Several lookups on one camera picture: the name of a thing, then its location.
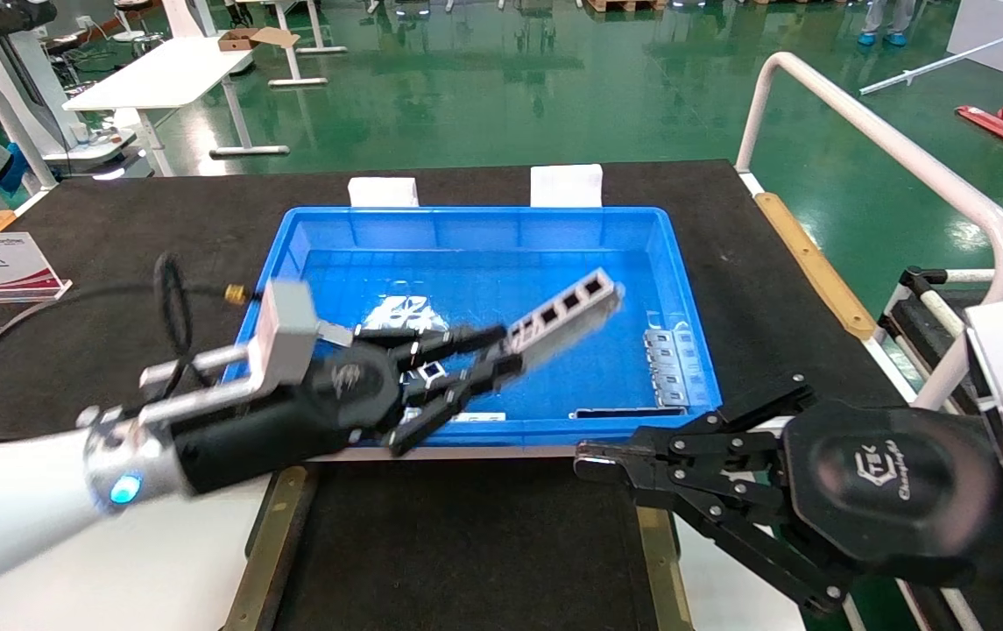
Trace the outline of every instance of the table leg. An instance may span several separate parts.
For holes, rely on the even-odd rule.
[[[284,11],[284,4],[274,3],[276,5],[276,17],[280,20],[280,28],[283,31],[287,31],[287,11]],[[310,79],[304,79],[300,73],[298,73],[298,59],[294,58],[294,48],[284,48],[284,53],[287,55],[287,64],[292,71],[292,77],[290,79],[272,79],[268,81],[268,85],[272,87],[280,87],[282,85],[320,85],[326,83],[326,80],[320,77],[310,77]]]
[[[310,13],[310,25],[314,28],[314,48],[294,48],[295,52],[345,52],[345,46],[326,46],[322,41],[322,25],[318,24],[318,8],[315,7],[314,0],[306,0],[306,10]]]
[[[237,88],[233,87],[232,79],[225,76],[221,80],[221,86],[225,89],[225,99],[229,100],[229,113],[232,113],[232,122],[237,125],[237,135],[240,136],[240,146],[238,147],[217,147],[210,151],[210,156],[270,156],[289,154],[290,147],[286,144],[262,144],[253,146],[253,138],[248,133],[248,123],[245,122],[245,112],[240,111],[240,100],[237,99]]]
[[[152,159],[147,162],[151,163],[159,176],[173,177],[174,170],[170,168],[170,162],[165,160],[165,151],[162,150],[165,147],[162,140],[157,138],[157,131],[154,130],[154,125],[148,118],[147,110],[139,110],[139,127],[143,131],[143,138],[147,143],[147,157]]]

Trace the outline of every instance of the logo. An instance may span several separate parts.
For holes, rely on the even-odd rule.
[[[345,364],[344,366],[334,366],[329,371],[329,379],[334,383],[334,392],[337,399],[342,399],[342,392],[353,390],[358,380],[361,380],[361,366],[357,364]]]
[[[885,450],[875,444],[862,444],[861,450],[855,451],[855,472],[879,488],[897,480],[899,498],[909,501],[910,468],[906,456],[894,440],[886,440],[883,445]]]

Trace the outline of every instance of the blue led light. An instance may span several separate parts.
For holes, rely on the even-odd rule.
[[[108,493],[107,499],[112,501],[112,504],[126,504],[131,503],[136,496],[139,496],[139,490],[143,487],[143,480],[137,475],[121,475],[120,480],[115,481],[112,485],[112,491]]]

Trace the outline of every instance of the brass connector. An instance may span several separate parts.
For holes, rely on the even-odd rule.
[[[248,304],[248,296],[245,285],[229,285],[225,288],[225,300],[231,304]]]

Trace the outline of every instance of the white foam block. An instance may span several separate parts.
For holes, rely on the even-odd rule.
[[[533,208],[602,208],[602,165],[534,167]]]
[[[349,181],[353,208],[419,208],[414,177],[353,177]]]

